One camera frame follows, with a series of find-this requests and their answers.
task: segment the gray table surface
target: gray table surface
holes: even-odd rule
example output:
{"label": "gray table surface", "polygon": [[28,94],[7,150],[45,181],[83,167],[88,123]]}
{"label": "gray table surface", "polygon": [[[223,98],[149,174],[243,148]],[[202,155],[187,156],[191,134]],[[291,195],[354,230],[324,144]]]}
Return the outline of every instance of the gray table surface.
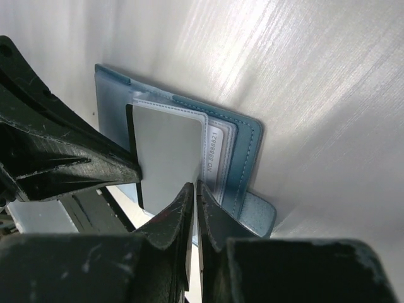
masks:
{"label": "gray table surface", "polygon": [[369,243],[404,300],[401,0],[0,2],[0,33],[97,126],[109,64],[260,119],[251,190],[274,237]]}

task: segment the blue wallet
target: blue wallet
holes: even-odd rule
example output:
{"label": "blue wallet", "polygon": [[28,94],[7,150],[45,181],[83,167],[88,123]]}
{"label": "blue wallet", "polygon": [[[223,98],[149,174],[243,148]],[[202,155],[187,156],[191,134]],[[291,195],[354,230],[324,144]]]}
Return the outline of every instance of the blue wallet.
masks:
{"label": "blue wallet", "polygon": [[[276,210],[269,202],[247,191],[262,137],[259,121],[213,105],[204,104],[135,81],[105,66],[95,66],[98,121],[100,132],[127,150],[130,150],[127,104],[134,104],[134,96],[147,96],[147,100],[168,102],[195,112],[202,112],[218,121],[236,126],[229,170],[225,180],[222,207],[241,224],[261,237],[271,234]],[[126,184],[120,190],[134,202],[138,201],[136,186]]]}

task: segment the floor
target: floor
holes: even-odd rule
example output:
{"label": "floor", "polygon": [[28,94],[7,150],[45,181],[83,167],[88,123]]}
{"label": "floor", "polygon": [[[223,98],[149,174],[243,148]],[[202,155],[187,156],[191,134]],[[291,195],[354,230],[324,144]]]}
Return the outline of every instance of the floor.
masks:
{"label": "floor", "polygon": [[97,127],[93,67],[261,120],[276,238],[355,238],[404,300],[403,0],[3,0],[10,36]]}

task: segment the wallet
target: wallet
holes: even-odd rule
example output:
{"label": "wallet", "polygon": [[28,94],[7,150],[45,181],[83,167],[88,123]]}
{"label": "wallet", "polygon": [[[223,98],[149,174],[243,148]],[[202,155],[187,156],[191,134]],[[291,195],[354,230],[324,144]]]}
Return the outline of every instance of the wallet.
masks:
{"label": "wallet", "polygon": [[247,191],[263,133],[259,121],[99,64],[95,84],[100,132],[127,150],[131,138],[136,146],[143,179],[119,186],[126,196],[156,215],[185,182],[200,179],[241,224],[261,237],[270,235],[275,208]]}

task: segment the brushed metal surface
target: brushed metal surface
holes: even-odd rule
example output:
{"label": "brushed metal surface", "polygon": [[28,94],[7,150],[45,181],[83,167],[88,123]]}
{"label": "brushed metal surface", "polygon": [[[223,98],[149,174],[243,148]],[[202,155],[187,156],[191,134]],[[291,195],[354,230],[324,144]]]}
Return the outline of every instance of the brushed metal surface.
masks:
{"label": "brushed metal surface", "polygon": [[253,116],[265,134],[251,190],[275,237],[352,237],[404,300],[404,2],[0,2],[52,91],[97,125],[93,65],[110,64]]}

